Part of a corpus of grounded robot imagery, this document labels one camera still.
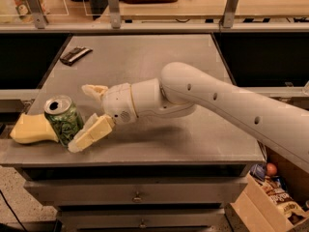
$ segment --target drawer knob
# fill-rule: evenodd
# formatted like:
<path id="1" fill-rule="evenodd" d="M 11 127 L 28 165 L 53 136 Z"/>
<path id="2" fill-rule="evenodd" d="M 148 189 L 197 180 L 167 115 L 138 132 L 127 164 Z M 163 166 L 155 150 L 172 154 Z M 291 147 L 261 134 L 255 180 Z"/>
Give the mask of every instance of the drawer knob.
<path id="1" fill-rule="evenodd" d="M 139 228 L 147 228 L 143 219 L 141 220 L 141 224 L 139 224 Z"/>
<path id="2" fill-rule="evenodd" d="M 136 204 L 142 203 L 142 198 L 140 197 L 140 193 L 138 191 L 135 192 L 135 197 L 132 198 L 132 201 Z"/>

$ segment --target red ball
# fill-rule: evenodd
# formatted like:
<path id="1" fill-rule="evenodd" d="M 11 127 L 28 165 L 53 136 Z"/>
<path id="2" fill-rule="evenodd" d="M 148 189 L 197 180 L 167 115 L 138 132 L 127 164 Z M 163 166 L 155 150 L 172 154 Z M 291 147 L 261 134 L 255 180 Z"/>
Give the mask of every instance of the red ball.
<path id="1" fill-rule="evenodd" d="M 273 163 L 267 164 L 267 175 L 269 177 L 275 176 L 277 174 L 277 167 Z"/>

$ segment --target can top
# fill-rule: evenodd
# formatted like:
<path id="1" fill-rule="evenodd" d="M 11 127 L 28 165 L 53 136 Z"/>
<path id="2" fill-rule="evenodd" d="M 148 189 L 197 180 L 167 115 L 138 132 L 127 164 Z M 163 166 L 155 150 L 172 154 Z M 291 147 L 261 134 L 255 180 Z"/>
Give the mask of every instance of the can top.
<path id="1" fill-rule="evenodd" d="M 60 95 L 55 96 L 45 103 L 44 111 L 47 114 L 58 115 L 66 112 L 71 105 L 71 98 L 68 96 Z"/>

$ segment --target gray drawer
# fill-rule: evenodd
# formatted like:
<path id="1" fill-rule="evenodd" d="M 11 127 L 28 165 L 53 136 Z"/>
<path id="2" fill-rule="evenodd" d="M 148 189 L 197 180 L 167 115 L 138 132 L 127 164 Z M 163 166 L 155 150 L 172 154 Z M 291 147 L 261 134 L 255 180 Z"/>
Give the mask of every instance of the gray drawer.
<path id="1" fill-rule="evenodd" d="M 223 222 L 224 209 L 59 212 L 57 219 L 75 229 L 210 226 Z"/>
<path id="2" fill-rule="evenodd" d="M 173 204 L 235 202 L 246 178 L 149 178 L 26 182 L 43 205 Z"/>

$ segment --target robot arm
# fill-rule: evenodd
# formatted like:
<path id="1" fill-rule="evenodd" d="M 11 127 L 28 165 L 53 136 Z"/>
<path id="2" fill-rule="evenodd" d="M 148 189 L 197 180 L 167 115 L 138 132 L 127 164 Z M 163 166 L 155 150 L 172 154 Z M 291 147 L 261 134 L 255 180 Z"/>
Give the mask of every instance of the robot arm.
<path id="1" fill-rule="evenodd" d="M 84 92 L 91 93 L 89 88 L 84 86 Z M 308 111 L 217 80 L 184 63 L 165 66 L 160 80 L 114 86 L 100 93 L 100 104 L 116 125 L 149 115 L 185 116 L 198 104 L 309 172 Z"/>

